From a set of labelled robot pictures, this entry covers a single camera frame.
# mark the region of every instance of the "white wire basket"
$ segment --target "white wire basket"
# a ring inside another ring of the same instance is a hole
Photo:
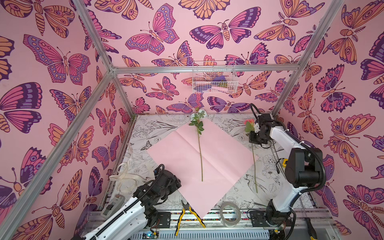
[[[236,65],[213,65],[212,61],[194,61],[192,67],[193,93],[235,93],[238,80]]]

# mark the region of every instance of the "pink paper sheet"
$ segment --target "pink paper sheet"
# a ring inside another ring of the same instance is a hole
[[[179,192],[191,207],[204,217],[253,164],[252,152],[210,120],[203,120],[199,143],[195,126],[188,123],[171,132],[147,152],[157,164],[181,180]]]

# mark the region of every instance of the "roll of masking tape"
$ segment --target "roll of masking tape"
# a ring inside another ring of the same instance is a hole
[[[227,220],[227,219],[224,218],[223,211],[224,211],[225,208],[230,208],[230,209],[232,209],[236,213],[236,220]],[[232,203],[232,202],[224,202],[221,205],[221,208],[220,208],[220,221],[221,221],[221,223],[224,226],[226,226],[226,227],[234,227],[236,224],[238,224],[240,222],[240,219],[241,219],[240,209],[234,203]]]

